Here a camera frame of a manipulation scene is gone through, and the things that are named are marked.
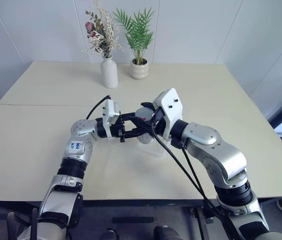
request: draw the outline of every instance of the white table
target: white table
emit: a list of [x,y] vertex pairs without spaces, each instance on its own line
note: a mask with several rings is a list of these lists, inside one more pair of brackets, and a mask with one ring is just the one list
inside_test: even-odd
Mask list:
[[[107,89],[99,83],[98,64],[31,65],[0,101],[0,201],[43,199],[71,125],[105,95],[127,113],[171,87],[178,91],[185,121],[214,127],[243,152],[259,197],[282,196],[282,141],[224,65],[154,64],[143,80],[130,78],[127,67],[118,64],[119,86]],[[100,115],[97,109],[92,118]],[[84,199],[202,199],[168,154],[153,156],[142,147],[136,139],[95,144]],[[171,149],[186,165],[182,153]],[[207,197],[215,199],[205,169],[192,162]]]

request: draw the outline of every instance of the green plant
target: green plant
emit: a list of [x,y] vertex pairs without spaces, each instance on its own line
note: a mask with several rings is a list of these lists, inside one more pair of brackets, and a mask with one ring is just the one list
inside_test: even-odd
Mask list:
[[144,9],[143,13],[140,11],[137,14],[133,13],[134,18],[131,18],[122,9],[116,9],[116,12],[113,12],[116,16],[114,20],[126,30],[125,36],[133,51],[137,65],[143,64],[145,51],[153,40],[153,31],[149,29],[153,13],[152,8],[148,11]]

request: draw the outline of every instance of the plant pot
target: plant pot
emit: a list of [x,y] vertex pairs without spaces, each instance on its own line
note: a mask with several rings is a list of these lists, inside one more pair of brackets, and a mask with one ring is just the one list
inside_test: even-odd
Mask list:
[[146,59],[143,59],[142,65],[134,64],[136,59],[133,59],[130,62],[130,75],[134,79],[144,79],[149,75],[149,62]]
[[115,61],[112,60],[112,56],[103,58],[100,65],[102,74],[102,85],[108,89],[113,89],[118,86],[118,69]]

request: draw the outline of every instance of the potted plant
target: potted plant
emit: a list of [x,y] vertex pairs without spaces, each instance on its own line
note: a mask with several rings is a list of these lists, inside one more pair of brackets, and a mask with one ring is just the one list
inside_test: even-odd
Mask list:
[[153,40],[153,31],[149,29],[153,13],[152,8],[133,13],[134,18],[122,9],[116,9],[113,13],[116,17],[114,20],[124,27],[127,42],[134,54],[130,62],[130,74],[135,79],[144,79],[149,74],[149,62],[144,59],[144,54]]
[[106,10],[95,2],[98,15],[92,11],[85,11],[93,22],[86,22],[85,28],[89,43],[92,45],[90,50],[96,51],[103,57],[101,62],[102,84],[107,88],[115,88],[118,85],[117,64],[112,60],[111,51],[115,48],[122,49],[118,44],[116,33],[119,28],[113,24],[113,20]]

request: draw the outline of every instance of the white wall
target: white wall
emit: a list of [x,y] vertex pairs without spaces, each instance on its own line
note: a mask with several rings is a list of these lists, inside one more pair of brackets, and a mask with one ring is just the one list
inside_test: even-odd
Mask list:
[[[282,108],[282,0],[99,0],[109,12],[152,7],[150,63],[226,64],[266,118]],[[33,60],[100,62],[89,48],[93,0],[0,0],[0,98]],[[128,63],[132,52],[119,34]]]

